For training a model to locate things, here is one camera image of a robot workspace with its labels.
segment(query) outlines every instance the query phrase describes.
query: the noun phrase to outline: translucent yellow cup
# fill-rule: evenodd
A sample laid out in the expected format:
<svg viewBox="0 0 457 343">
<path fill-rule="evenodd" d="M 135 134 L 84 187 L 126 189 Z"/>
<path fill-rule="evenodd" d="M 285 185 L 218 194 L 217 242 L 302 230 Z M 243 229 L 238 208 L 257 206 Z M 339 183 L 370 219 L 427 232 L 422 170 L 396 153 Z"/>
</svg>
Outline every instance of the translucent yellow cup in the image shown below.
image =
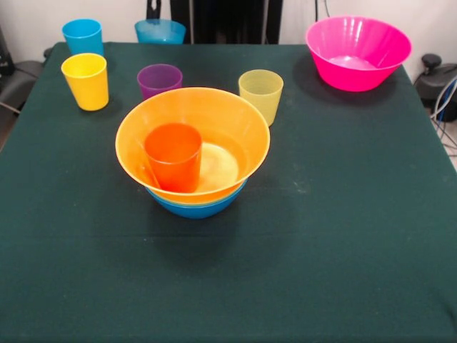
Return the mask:
<svg viewBox="0 0 457 343">
<path fill-rule="evenodd" d="M 238 80 L 240 96 L 253 104 L 271 126 L 283 91 L 283 79 L 269 70 L 250 70 Z"/>
</svg>

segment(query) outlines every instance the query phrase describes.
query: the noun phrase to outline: orange bowl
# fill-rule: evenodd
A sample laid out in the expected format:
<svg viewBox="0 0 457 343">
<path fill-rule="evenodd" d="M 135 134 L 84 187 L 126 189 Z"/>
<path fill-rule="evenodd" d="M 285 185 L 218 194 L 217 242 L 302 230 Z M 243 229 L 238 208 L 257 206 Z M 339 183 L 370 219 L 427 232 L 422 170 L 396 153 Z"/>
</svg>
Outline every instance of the orange bowl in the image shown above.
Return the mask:
<svg viewBox="0 0 457 343">
<path fill-rule="evenodd" d="M 159 187 L 144 151 L 146 136 L 167 123 L 196 128 L 202 139 L 199 184 L 193 193 Z M 261 113 L 241 97 L 212 88 L 181 88 L 153 96 L 132 109 L 116 135 L 116 155 L 130 177 L 177 204 L 216 202 L 234 193 L 262 164 L 270 131 Z"/>
</svg>

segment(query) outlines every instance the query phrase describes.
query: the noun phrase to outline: light blue cup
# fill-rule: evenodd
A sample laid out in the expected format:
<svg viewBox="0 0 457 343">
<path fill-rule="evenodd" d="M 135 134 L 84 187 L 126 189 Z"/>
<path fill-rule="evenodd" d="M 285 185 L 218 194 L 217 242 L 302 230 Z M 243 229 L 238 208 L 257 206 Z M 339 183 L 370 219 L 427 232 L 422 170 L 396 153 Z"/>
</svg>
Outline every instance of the light blue cup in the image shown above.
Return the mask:
<svg viewBox="0 0 457 343">
<path fill-rule="evenodd" d="M 139 43 L 183 44 L 186 27 L 167 19 L 147 19 L 135 24 Z"/>
<path fill-rule="evenodd" d="M 73 55 L 91 52 L 103 56 L 101 24 L 94 19 L 76 19 L 62 28 L 66 43 Z"/>
</svg>

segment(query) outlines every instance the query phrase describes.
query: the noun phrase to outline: pink bowl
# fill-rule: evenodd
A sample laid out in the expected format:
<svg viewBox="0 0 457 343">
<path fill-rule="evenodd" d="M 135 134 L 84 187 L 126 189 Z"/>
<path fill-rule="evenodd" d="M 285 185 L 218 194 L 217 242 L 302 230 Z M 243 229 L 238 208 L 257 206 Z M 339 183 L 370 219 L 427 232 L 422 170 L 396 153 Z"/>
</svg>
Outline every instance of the pink bowl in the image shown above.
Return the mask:
<svg viewBox="0 0 457 343">
<path fill-rule="evenodd" d="M 320 20 L 306 32 L 306 44 L 322 79 L 344 91 L 376 88 L 411 53 L 402 31 L 362 16 Z"/>
</svg>

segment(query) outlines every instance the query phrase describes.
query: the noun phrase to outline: dark green tablecloth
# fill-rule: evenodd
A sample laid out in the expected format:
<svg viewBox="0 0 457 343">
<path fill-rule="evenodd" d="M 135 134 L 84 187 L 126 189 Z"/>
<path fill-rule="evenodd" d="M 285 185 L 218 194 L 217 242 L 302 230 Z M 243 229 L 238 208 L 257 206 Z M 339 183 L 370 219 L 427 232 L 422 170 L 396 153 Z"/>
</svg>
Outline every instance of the dark green tablecloth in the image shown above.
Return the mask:
<svg viewBox="0 0 457 343">
<path fill-rule="evenodd" d="M 405 71 L 349 94 L 304 46 L 107 44 L 110 103 L 78 109 L 58 44 L 0 154 L 0 342 L 451 341 L 457 177 Z M 119 166 L 137 71 L 284 90 L 271 149 L 210 219 L 175 217 Z"/>
</svg>

